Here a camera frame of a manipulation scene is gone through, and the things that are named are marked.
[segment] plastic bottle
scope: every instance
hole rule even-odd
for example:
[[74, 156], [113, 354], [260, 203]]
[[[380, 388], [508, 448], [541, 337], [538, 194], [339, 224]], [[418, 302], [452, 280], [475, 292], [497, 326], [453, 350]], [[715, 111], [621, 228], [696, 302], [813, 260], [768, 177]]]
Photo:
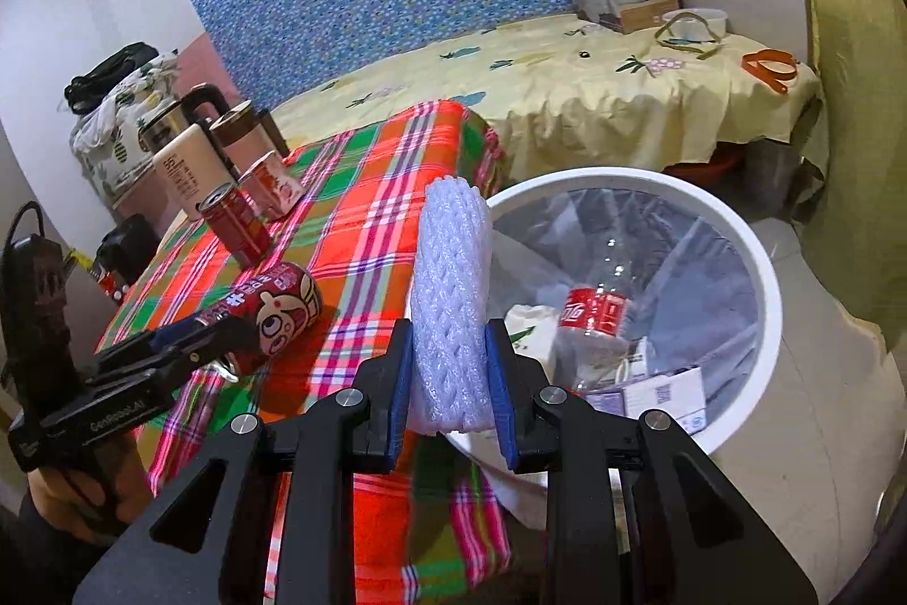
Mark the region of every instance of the plastic bottle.
[[633, 294], [629, 249], [613, 230], [595, 250], [588, 281], [570, 290], [558, 321], [559, 384], [581, 395], [614, 384], [629, 350], [624, 330]]

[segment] trash bin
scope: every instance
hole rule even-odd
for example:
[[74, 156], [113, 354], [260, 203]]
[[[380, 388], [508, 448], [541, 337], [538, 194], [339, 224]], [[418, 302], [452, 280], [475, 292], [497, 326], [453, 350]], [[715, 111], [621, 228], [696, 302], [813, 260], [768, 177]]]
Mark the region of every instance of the trash bin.
[[[594, 258], [596, 235], [606, 233], [614, 217], [605, 213], [613, 206], [602, 206], [606, 192], [638, 249], [636, 303], [644, 307], [632, 319], [638, 333], [655, 345], [662, 370], [707, 357], [706, 426], [693, 438], [712, 454], [768, 386], [782, 310], [762, 244], [711, 194], [625, 167], [566, 170], [502, 191], [488, 202], [494, 222], [488, 317], [503, 317], [514, 303], [564, 305], [570, 282], [581, 282], [583, 265]], [[520, 251], [505, 255], [505, 247]], [[511, 474], [493, 431], [450, 433], [448, 439], [482, 466], [505, 508], [532, 528], [544, 527], [545, 473]], [[616, 475], [612, 481], [617, 490]]]

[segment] yellow curtain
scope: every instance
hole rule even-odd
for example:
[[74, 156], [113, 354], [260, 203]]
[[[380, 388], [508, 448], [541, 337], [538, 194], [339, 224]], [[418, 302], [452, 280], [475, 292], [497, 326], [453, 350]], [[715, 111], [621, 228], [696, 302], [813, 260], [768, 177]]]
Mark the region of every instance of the yellow curtain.
[[907, 329], [907, 10], [902, 0], [810, 5], [830, 158], [804, 257], [892, 346]]

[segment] beige floor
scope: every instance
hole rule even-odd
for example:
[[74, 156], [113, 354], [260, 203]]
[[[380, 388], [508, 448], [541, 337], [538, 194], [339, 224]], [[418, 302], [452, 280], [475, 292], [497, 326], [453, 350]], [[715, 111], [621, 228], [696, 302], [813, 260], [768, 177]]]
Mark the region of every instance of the beige floor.
[[781, 285], [783, 345], [765, 396], [717, 460], [827, 602], [872, 543], [904, 444], [904, 386], [880, 339], [815, 279], [790, 226], [753, 229]]

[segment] orange belt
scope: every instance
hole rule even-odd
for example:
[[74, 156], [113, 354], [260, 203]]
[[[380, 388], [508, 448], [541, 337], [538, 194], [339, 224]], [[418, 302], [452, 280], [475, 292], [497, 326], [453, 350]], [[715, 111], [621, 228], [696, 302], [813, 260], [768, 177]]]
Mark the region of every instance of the orange belt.
[[[791, 71], [786, 73], [778, 72], [765, 67], [763, 63], [766, 62], [789, 65]], [[760, 49], [758, 52], [743, 55], [740, 67], [745, 69], [750, 75], [759, 78], [765, 85], [771, 87], [775, 93], [786, 93], [787, 86], [782, 81], [793, 81], [797, 76], [794, 56], [790, 52], [782, 52], [780, 49]]]

